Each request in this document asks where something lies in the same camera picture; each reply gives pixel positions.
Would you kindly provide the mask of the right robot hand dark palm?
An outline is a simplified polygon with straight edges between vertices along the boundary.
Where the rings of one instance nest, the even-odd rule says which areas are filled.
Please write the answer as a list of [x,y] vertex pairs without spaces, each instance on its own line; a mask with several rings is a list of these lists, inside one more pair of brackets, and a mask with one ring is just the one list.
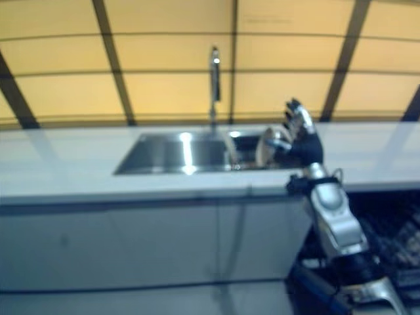
[[310,112],[296,98],[286,102],[285,138],[267,138],[264,143],[276,152],[297,158],[303,167],[324,162],[324,149]]

